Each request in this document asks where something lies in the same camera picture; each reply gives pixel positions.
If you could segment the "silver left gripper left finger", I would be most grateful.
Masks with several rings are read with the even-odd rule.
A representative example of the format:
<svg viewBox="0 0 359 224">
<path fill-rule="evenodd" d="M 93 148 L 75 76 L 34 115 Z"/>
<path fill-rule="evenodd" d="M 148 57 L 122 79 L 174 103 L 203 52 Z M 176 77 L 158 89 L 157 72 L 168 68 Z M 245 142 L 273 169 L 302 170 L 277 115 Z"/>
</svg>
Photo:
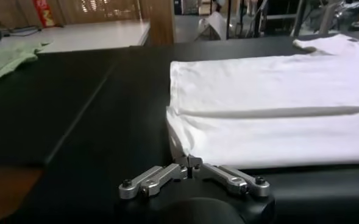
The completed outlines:
<svg viewBox="0 0 359 224">
<path fill-rule="evenodd" d="M 184 153 L 175 155 L 174 151 L 181 146 L 179 137 L 173 129 L 168 130 L 169 144 L 173 163 L 167 166 L 152 166 L 134 178 L 125 178 L 119 185 L 119 197 L 131 200 L 138 194 L 152 197 L 160 193 L 160 189 L 169 181 L 181 181 L 188 178 L 188 157 Z"/>
</svg>

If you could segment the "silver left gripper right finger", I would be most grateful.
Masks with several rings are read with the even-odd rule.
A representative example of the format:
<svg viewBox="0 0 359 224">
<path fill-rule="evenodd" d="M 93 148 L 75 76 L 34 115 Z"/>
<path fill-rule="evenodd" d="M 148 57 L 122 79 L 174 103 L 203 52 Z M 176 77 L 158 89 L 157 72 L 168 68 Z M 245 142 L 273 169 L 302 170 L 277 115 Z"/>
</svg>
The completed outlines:
<svg viewBox="0 0 359 224">
<path fill-rule="evenodd" d="M 213 166 L 201 158 L 189 156 L 188 167 L 195 178 L 213 180 L 235 195 L 250 194 L 255 197 L 270 196 L 270 184 L 263 177 L 250 176 L 231 166 Z"/>
</svg>

